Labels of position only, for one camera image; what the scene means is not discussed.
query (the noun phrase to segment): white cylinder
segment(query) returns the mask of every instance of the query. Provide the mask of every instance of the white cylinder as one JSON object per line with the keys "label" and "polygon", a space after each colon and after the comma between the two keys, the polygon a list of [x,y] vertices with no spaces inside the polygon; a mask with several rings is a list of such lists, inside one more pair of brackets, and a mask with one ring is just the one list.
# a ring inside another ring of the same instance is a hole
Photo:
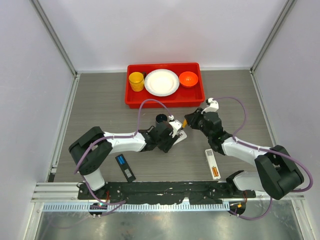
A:
{"label": "white cylinder", "polygon": [[105,185],[105,180],[102,177],[102,174],[99,168],[88,175],[84,175],[84,178],[86,182],[89,184],[92,191],[96,191]]}
{"label": "white cylinder", "polygon": [[241,191],[252,190],[265,192],[257,172],[243,171],[234,177],[233,182],[236,188]]}

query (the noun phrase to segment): aluminum frame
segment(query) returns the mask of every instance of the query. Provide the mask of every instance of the aluminum frame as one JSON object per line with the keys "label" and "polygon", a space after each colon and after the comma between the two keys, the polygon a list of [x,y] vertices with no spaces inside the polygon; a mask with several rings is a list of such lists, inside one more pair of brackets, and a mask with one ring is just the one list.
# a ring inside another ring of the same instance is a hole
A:
{"label": "aluminum frame", "polygon": [[70,72],[72,73],[72,75],[74,77],[76,77],[77,75],[77,71],[74,67],[74,65],[72,64],[64,46],[62,45],[55,29],[52,27],[44,9],[42,8],[39,0],[30,0],[30,2],[32,3],[36,13],[38,14],[39,18],[41,19],[44,27],[46,28],[48,34],[50,35],[52,41],[54,42],[57,50],[59,51],[59,53],[61,54],[63,60],[65,61],[66,65],[68,66]]}
{"label": "aluminum frame", "polygon": [[80,79],[80,74],[78,74],[72,82],[69,94],[68,94],[68,100],[66,102],[65,108],[64,108],[64,113],[63,113],[63,117],[62,120],[60,122],[60,126],[59,126],[59,133],[58,133],[58,137],[55,143],[55,147],[54,147],[54,151],[52,154],[52,158],[51,158],[51,164],[49,167],[49,172],[47,174],[47,181],[50,177],[50,174],[56,174],[57,171],[57,167],[58,167],[58,162],[59,162],[59,158],[60,158],[60,154],[61,154],[61,149],[65,140],[65,135],[66,135],[66,131],[67,131],[67,127],[68,127],[68,123],[69,123],[69,118],[70,118],[70,114],[71,114],[71,110],[72,110],[72,106],[74,104],[75,101],[75,97],[76,97],[76,92],[77,92],[77,88],[78,88],[78,84],[79,84],[79,79]]}
{"label": "aluminum frame", "polygon": [[[43,212],[46,203],[65,203],[65,204],[77,204],[82,206],[84,203],[96,202],[95,200],[79,200],[77,198],[79,189],[77,188],[77,182],[38,182],[34,189],[31,202],[34,204],[28,228],[25,234],[24,240],[34,240],[38,226],[40,224],[40,217]],[[256,192],[256,198],[249,198],[248,201],[261,201],[268,200],[270,197],[265,192]],[[230,201],[243,201],[243,198],[222,198],[223,204],[229,204]],[[289,193],[283,200],[291,200],[292,206],[296,217],[299,222],[301,232],[304,239],[315,239],[309,221],[308,215],[305,211],[304,204],[305,198],[302,193]],[[188,204],[189,199],[185,198],[183,200],[185,204]]]}
{"label": "aluminum frame", "polygon": [[254,73],[255,70],[257,69],[260,61],[262,60],[262,58],[264,57],[265,53],[267,52],[270,44],[272,43],[272,41],[274,40],[275,36],[277,35],[277,33],[279,32],[279,29],[281,28],[282,24],[284,23],[284,21],[286,20],[288,14],[290,13],[290,11],[292,10],[292,8],[294,7],[295,3],[297,2],[297,0],[287,0],[286,3],[284,4],[282,11],[280,12],[278,18],[276,19],[271,32],[269,33],[268,37],[266,38],[258,56],[256,57],[251,71]]}

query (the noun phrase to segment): white wall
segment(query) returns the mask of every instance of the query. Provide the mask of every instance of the white wall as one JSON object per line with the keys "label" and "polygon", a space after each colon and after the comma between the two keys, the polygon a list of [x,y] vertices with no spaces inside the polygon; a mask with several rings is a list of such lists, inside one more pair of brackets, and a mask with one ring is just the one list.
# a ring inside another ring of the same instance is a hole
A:
{"label": "white wall", "polygon": [[277,143],[313,173],[305,193],[320,226],[320,1],[297,1],[256,71]]}
{"label": "white wall", "polygon": [[28,0],[0,3],[0,233],[21,240],[72,83]]}
{"label": "white wall", "polygon": [[78,71],[251,67],[286,0],[40,0]]}

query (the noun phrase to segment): metal panel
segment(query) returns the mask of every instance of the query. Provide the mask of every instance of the metal panel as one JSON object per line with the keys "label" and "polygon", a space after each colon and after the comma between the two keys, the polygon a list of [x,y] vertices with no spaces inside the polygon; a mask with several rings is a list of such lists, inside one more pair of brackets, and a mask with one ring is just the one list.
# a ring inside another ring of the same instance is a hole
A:
{"label": "metal panel", "polygon": [[305,200],[292,200],[292,207],[294,209],[297,221],[299,223],[303,239],[315,240],[315,232],[310,224],[310,219],[304,207]]}
{"label": "metal panel", "polygon": [[33,204],[33,210],[31,213],[31,218],[29,220],[28,227],[24,236],[24,240],[34,240],[37,234],[38,226],[41,219],[41,213],[44,204],[42,202],[37,202]]}
{"label": "metal panel", "polygon": [[[38,182],[35,186],[31,202],[60,203],[60,202],[87,202],[78,200],[77,182]],[[248,198],[248,201],[269,200],[267,193],[256,191],[256,198]],[[303,200],[302,193],[288,193],[284,200]],[[243,201],[243,198],[223,198],[223,201]]]}
{"label": "metal panel", "polygon": [[[44,204],[43,212],[84,212],[90,210],[92,202],[48,202]],[[90,210],[90,212],[108,212],[116,208],[118,205],[108,206],[108,209]],[[117,212],[202,212],[202,211],[229,211],[229,202],[223,204],[203,204],[190,205],[189,201],[181,204],[160,205],[160,204],[124,204],[119,207]]]}
{"label": "metal panel", "polygon": [[[247,203],[246,216],[260,216],[269,201]],[[256,221],[227,211],[116,212],[92,218],[87,212],[43,212],[37,240],[302,240],[290,200],[274,201]]]}

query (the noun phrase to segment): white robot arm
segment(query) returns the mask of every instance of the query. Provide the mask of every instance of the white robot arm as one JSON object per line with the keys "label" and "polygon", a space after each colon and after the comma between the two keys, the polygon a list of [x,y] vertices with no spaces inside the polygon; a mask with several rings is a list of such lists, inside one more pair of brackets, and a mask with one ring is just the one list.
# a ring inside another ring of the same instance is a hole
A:
{"label": "white robot arm", "polygon": [[289,156],[283,146],[261,147],[242,140],[241,144],[238,143],[239,139],[222,127],[222,121],[216,113],[219,109],[218,102],[209,98],[206,103],[208,107],[205,109],[199,107],[195,112],[185,115],[183,126],[200,130],[207,137],[213,151],[238,158],[257,168],[257,172],[239,171],[227,178],[227,182],[232,180],[236,190],[265,191],[279,200],[304,182],[304,177],[294,162],[260,150],[273,150]]}
{"label": "white robot arm", "polygon": [[94,141],[103,137],[108,139],[102,140],[94,146],[79,167],[79,173],[93,191],[99,190],[106,184],[99,167],[109,154],[151,151],[155,147],[167,153],[173,145],[184,140],[187,135],[178,120],[160,122],[148,130],[139,130],[136,135],[134,132],[103,132],[100,127],[95,126],[69,147],[74,162],[78,164],[86,149]]}

